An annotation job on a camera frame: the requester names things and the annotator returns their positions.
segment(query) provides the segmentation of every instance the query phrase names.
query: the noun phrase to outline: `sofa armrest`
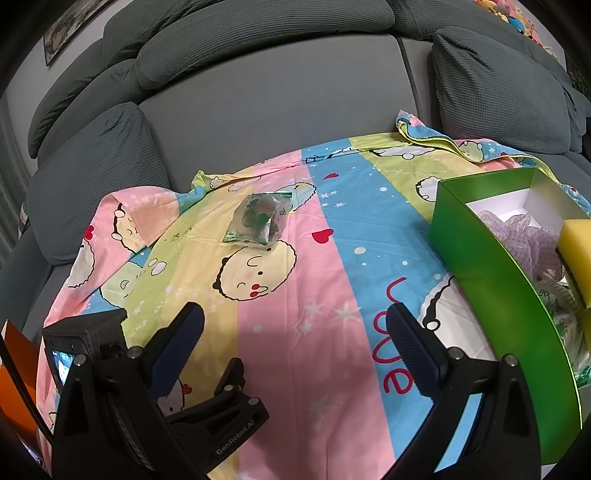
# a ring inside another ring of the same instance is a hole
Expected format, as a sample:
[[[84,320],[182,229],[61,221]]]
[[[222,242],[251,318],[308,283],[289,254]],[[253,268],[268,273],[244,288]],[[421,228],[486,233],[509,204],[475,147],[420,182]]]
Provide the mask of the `sofa armrest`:
[[[28,228],[0,270],[0,320],[10,320],[19,330],[43,289],[51,265]]]

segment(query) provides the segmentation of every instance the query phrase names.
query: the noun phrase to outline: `gray cushion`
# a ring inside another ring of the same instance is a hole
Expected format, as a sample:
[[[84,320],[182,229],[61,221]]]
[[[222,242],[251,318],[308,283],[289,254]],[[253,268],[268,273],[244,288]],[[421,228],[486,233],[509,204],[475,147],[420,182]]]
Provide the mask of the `gray cushion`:
[[[591,118],[591,102],[578,90],[563,83],[570,118],[570,150],[583,151],[583,136],[587,132],[587,118]]]
[[[43,321],[49,314],[49,309],[53,305],[57,294],[60,292],[64,282],[70,275],[72,264],[58,265],[53,268],[51,275],[43,286],[41,293],[33,304],[27,322],[22,329],[22,334],[32,341],[35,345],[41,343],[41,331],[43,329]]]
[[[385,0],[225,0],[188,15],[139,51],[138,80],[157,89],[220,59],[312,34],[384,31],[394,23]]]
[[[22,330],[50,272],[51,265],[28,228],[0,270],[0,323],[8,319]]]
[[[166,170],[143,112],[110,108],[62,145],[39,169],[27,211],[48,262],[72,262],[100,200],[139,185],[168,187]]]
[[[570,161],[565,155],[548,155],[528,152],[545,162],[556,178],[576,188],[587,199],[591,199],[591,176],[587,175],[578,165]]]
[[[134,59],[156,33],[185,15],[216,0],[134,0],[105,25],[103,61],[105,68]]]
[[[575,153],[571,151],[565,152],[564,156],[568,158],[572,163],[577,165],[578,168],[583,170],[591,178],[591,162],[589,160],[587,160],[580,153]]]
[[[112,106],[140,103],[148,95],[135,78],[135,60],[124,60],[108,68],[55,121],[39,148],[37,164],[42,165],[66,140]]]
[[[552,55],[470,0],[388,0],[388,3],[396,16],[394,27],[409,37],[430,40],[440,28],[468,28],[526,54],[557,78],[570,82],[568,74]]]
[[[28,135],[28,149],[31,158],[37,156],[39,146],[53,122],[102,71],[102,40],[99,39],[59,76],[37,106]]]
[[[417,113],[390,35],[261,50],[186,78],[140,107],[177,192],[188,191],[199,169],[233,173],[298,148],[391,132],[398,111]]]
[[[413,87],[417,116],[425,125],[441,132],[443,126],[439,116],[439,102],[435,90],[433,43],[412,38],[399,38],[398,43],[400,43],[404,65]]]
[[[433,63],[447,135],[541,153],[569,149],[563,86],[530,58],[472,30],[447,27],[433,37]]]

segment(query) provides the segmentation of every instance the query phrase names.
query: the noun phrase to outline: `blue stripe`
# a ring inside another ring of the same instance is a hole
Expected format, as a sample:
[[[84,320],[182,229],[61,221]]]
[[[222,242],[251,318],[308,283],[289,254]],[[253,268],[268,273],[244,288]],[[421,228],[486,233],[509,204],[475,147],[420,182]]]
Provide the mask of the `blue stripe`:
[[[416,317],[425,297],[447,270],[428,240],[428,223],[370,162],[358,153],[322,159],[347,147],[349,140],[340,140],[306,148],[302,156],[317,187],[328,226],[334,230],[335,244],[374,349],[386,337],[374,329],[374,317],[391,304],[386,295],[390,283],[406,277],[392,288],[391,295],[404,302]],[[325,179],[330,174],[338,177]],[[379,325],[385,328],[384,318]],[[397,355],[392,342],[379,350],[383,359]],[[386,393],[384,378],[392,369],[406,367],[402,360],[374,363],[397,458],[423,423],[432,402],[415,385],[409,392],[398,394],[389,382]],[[398,374],[397,378],[404,388],[406,377]],[[462,431],[458,431],[446,452],[446,462],[453,463],[465,443],[473,419],[473,415],[472,419],[469,416],[475,414],[472,403],[466,409],[468,420],[464,420]]]

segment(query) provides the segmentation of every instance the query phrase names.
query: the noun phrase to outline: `blue gripper pad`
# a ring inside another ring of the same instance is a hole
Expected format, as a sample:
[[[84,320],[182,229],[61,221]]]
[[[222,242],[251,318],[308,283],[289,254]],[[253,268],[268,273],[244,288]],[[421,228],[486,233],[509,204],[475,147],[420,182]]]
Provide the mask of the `blue gripper pad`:
[[[448,363],[446,349],[435,333],[421,327],[403,303],[388,309],[386,329],[421,395],[437,398]]]
[[[187,303],[168,328],[161,329],[146,346],[152,400],[168,395],[197,345],[205,326],[203,309]]]

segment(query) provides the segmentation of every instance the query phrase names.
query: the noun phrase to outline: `small screen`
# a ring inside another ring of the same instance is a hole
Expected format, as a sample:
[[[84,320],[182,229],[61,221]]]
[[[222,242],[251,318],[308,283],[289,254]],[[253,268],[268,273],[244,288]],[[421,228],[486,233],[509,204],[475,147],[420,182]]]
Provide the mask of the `small screen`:
[[[70,353],[53,351],[53,359],[56,363],[61,384],[64,385],[66,383],[68,373],[70,372],[70,367],[72,366],[74,355],[71,355]]]

